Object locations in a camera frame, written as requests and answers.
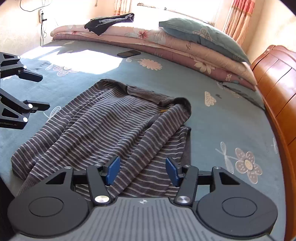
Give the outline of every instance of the curtain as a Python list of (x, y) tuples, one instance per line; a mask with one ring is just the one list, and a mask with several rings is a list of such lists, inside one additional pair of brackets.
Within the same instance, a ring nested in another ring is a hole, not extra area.
[(256, 0), (233, 0), (223, 32), (242, 45), (251, 20)]
[(114, 16), (129, 13), (131, 0), (115, 0)]

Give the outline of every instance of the black phone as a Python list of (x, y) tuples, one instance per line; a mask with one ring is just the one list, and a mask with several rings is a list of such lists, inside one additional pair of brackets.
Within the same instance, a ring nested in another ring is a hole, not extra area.
[(117, 56), (121, 58), (128, 58), (128, 57), (139, 55), (139, 54), (141, 54), (141, 52), (137, 50), (130, 50), (130, 51), (118, 53)]

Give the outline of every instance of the metal screw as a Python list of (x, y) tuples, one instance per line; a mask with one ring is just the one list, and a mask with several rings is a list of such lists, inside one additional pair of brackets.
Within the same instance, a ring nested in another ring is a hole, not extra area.
[(177, 197), (176, 201), (178, 203), (186, 204), (186, 203), (189, 203), (191, 201), (191, 199), (190, 199), (190, 197), (187, 197), (187, 196), (179, 196), (179, 197)]
[(94, 200), (98, 203), (106, 203), (109, 202), (110, 198), (105, 195), (96, 196)]

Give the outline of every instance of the brown wooden bed frame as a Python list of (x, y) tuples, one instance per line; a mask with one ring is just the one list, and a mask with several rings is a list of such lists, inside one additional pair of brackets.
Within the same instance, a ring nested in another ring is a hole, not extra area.
[(296, 53), (270, 45), (251, 65), (276, 136), (286, 193), (285, 241), (296, 236)]

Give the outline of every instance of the striped sweater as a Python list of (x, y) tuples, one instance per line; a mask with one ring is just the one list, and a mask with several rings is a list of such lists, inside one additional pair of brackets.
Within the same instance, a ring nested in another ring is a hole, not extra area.
[[(108, 187), (113, 197), (173, 197), (177, 188), (165, 171), (165, 158), (186, 164), (182, 157), (190, 128), (183, 124), (190, 114), (185, 98), (100, 80), (13, 154), (13, 173), (25, 181), (20, 193), (62, 167), (85, 170), (116, 155), (120, 172)], [(76, 192), (89, 197), (87, 185), (77, 185)]]

